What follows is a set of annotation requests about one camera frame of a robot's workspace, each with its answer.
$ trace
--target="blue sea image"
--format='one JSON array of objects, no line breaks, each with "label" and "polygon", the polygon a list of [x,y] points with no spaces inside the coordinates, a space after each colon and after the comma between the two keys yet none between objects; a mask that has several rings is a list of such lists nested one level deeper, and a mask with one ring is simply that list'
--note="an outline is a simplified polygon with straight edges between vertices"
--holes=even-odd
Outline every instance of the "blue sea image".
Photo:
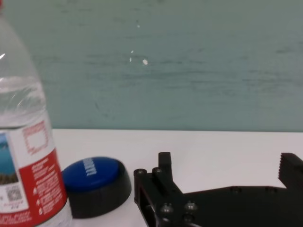
[{"label": "blue sea image", "polygon": [[11,175],[15,167],[9,152],[9,145],[4,134],[0,134],[0,174]]}]

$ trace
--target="black button base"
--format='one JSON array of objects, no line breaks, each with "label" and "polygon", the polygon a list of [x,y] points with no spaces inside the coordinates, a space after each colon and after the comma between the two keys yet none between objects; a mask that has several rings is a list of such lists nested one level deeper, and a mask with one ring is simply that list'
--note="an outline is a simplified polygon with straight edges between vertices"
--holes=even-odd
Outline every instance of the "black button base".
[{"label": "black button base", "polygon": [[94,218],[120,207],[130,196],[132,186],[124,165],[119,162],[118,177],[109,185],[89,192],[69,192],[73,218]]}]

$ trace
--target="blue button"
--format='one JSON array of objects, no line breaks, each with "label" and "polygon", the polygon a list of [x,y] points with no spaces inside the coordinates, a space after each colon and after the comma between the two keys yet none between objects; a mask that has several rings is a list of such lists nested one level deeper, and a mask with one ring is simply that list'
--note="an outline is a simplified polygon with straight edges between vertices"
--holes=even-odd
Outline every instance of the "blue button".
[{"label": "blue button", "polygon": [[107,157],[78,161],[63,170],[67,191],[88,192],[113,182],[119,174],[119,162]]}]

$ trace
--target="bottle label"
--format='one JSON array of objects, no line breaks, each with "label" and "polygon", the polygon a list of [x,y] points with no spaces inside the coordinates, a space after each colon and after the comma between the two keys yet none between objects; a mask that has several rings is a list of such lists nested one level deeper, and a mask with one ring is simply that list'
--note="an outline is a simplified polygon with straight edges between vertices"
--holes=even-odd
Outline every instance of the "bottle label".
[{"label": "bottle label", "polygon": [[70,219],[48,115],[0,131],[0,227],[56,227]]}]

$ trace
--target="water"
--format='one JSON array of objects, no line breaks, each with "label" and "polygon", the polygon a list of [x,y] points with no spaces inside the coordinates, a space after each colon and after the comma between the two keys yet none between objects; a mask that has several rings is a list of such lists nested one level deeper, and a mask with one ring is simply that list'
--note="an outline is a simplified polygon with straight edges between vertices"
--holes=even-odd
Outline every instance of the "water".
[{"label": "water", "polygon": [[36,78],[0,78],[0,128],[29,124],[45,112],[45,96]]}]

